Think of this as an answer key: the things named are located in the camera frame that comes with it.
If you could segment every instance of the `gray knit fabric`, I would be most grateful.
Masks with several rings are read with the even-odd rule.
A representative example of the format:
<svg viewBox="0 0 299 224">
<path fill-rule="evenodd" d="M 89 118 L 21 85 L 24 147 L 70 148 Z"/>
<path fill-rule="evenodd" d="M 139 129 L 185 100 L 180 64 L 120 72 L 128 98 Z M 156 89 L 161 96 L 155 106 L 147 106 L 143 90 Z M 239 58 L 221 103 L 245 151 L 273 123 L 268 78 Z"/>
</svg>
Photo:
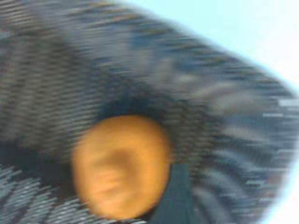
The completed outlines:
<svg viewBox="0 0 299 224">
<path fill-rule="evenodd" d="M 35 162 L 67 166 L 105 106 L 123 101 L 116 110 L 125 113 L 134 98 L 159 111 L 176 162 L 188 165 L 198 223 L 255 224 L 275 202 L 296 153 L 298 99 L 136 10 L 104 0 L 0 1 L 1 224 L 113 223 L 62 194 L 52 184 L 59 172 L 47 179 Z M 24 165 L 18 150 L 38 156 Z"/>
</svg>

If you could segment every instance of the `woven texture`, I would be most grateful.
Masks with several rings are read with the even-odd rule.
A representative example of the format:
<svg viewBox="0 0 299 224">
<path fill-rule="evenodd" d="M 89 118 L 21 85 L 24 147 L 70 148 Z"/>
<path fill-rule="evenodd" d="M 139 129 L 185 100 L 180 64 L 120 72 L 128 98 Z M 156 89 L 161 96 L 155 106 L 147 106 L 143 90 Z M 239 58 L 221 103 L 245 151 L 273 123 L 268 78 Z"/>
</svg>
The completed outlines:
<svg viewBox="0 0 299 224">
<path fill-rule="evenodd" d="M 3 0 L 0 223 L 114 223 L 65 193 L 67 166 L 103 114 L 138 107 L 158 115 L 176 162 L 188 165 L 198 223 L 255 224 L 296 153 L 296 100 L 267 74 L 137 9 Z"/>
</svg>

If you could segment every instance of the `blue sky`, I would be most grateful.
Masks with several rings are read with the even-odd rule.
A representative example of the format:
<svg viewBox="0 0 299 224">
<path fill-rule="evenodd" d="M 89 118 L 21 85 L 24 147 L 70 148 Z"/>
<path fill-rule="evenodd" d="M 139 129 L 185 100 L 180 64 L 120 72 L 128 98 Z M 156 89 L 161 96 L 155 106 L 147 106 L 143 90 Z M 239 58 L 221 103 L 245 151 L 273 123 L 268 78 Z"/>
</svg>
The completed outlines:
<svg viewBox="0 0 299 224">
<path fill-rule="evenodd" d="M 170 19 L 264 67 L 299 91 L 299 1 L 119 0 Z M 265 224 L 297 223 L 299 163 Z"/>
</svg>

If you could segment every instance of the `orange ball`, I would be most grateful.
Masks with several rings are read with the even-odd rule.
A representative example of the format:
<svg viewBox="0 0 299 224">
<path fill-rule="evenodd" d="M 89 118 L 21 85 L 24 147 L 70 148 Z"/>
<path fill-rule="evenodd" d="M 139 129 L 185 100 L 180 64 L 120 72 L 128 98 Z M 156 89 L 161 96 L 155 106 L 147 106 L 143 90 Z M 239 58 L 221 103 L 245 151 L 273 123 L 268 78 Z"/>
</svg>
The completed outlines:
<svg viewBox="0 0 299 224">
<path fill-rule="evenodd" d="M 141 116 L 103 120 L 72 155 L 79 198 L 92 213 L 117 220 L 139 217 L 159 203 L 170 165 L 168 136 Z"/>
</svg>

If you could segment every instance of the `dark fabric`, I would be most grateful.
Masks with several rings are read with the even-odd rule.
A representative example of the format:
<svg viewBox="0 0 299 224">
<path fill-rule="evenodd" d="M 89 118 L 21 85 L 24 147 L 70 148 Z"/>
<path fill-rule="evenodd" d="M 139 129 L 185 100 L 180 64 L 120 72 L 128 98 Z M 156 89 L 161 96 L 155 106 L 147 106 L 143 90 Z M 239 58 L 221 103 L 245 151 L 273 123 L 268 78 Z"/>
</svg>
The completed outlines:
<svg viewBox="0 0 299 224">
<path fill-rule="evenodd" d="M 4 0 L 0 142 L 13 159 L 0 165 L 0 223 L 111 221 L 65 193 L 62 167 L 99 119 L 130 110 L 169 131 L 176 163 L 188 166 L 197 223 L 255 224 L 267 215 L 297 152 L 298 98 L 286 86 L 138 9 Z"/>
<path fill-rule="evenodd" d="M 173 165 L 171 178 L 149 224 L 197 224 L 186 165 Z"/>
</svg>

